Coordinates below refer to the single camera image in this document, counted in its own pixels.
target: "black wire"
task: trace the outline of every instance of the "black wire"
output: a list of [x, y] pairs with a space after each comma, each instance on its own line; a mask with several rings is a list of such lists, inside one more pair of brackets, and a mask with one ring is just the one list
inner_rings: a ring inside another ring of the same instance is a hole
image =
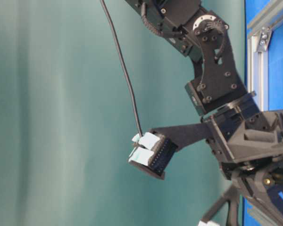
[[146, 28], [159, 37], [178, 38], [183, 35], [182, 32], [163, 32], [154, 27], [154, 25], [151, 24], [147, 19], [147, 4], [145, 2], [141, 5], [141, 20]]
[[127, 68], [126, 68], [126, 65], [125, 65], [125, 61], [124, 61], [124, 58], [123, 58], [122, 50], [121, 50], [121, 48], [119, 46], [119, 42], [118, 42], [118, 38], [117, 38], [117, 33], [115, 31], [115, 28], [114, 28], [113, 22], [111, 20], [110, 14], [108, 12], [107, 6], [105, 4], [105, 1], [104, 0], [100, 0], [100, 3], [101, 3], [101, 5], [102, 5], [102, 7], [104, 9], [104, 12], [105, 12], [106, 17], [107, 17], [108, 22], [109, 22], [109, 25], [111, 27], [114, 43], [115, 43], [115, 45], [117, 47], [117, 53], [118, 53], [118, 56], [119, 56], [119, 59], [120, 59], [120, 62], [121, 62], [121, 65], [122, 65], [122, 68], [123, 68], [123, 71], [124, 71], [124, 75], [125, 75], [125, 78], [126, 78], [126, 81], [127, 81], [128, 88], [129, 88], [137, 130], [138, 130], [138, 133], [139, 133], [140, 137], [142, 137], [142, 129], [141, 129], [141, 124], [140, 124], [140, 119], [138, 117], [138, 112], [137, 112], [137, 107], [136, 107], [134, 91], [133, 91], [132, 84], [131, 84], [131, 81], [130, 81], [130, 78], [129, 78], [129, 75], [128, 75], [128, 71], [127, 71]]

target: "bolt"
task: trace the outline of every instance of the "bolt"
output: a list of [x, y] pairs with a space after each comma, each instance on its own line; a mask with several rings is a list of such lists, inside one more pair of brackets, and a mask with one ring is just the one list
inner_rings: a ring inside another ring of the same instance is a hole
[[265, 39], [267, 39], [267, 38], [268, 38], [268, 35], [265, 34], [265, 33], [263, 33], [261, 39], [264, 39], [264, 40], [265, 40]]
[[272, 182], [271, 182], [271, 180], [269, 179], [269, 178], [266, 178], [265, 180], [264, 180], [264, 184], [266, 184], [266, 185], [270, 185]]
[[237, 84], [232, 84], [232, 85], [231, 85], [231, 88], [232, 88], [232, 89], [237, 89]]
[[232, 74], [230, 72], [225, 73], [225, 77], [230, 77]]
[[198, 35], [200, 35], [200, 30], [196, 30], [195, 31], [195, 34], [198, 36]]

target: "green curtain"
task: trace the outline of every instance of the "green curtain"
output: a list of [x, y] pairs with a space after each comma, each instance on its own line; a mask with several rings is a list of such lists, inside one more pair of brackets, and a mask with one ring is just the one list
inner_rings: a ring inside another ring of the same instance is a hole
[[[203, 5], [230, 24], [244, 75], [242, 2]], [[189, 59], [106, 3], [143, 130], [198, 123]], [[0, 226], [196, 225], [227, 186], [209, 147], [177, 153], [158, 181], [126, 162], [136, 133], [98, 0], [0, 0]]]

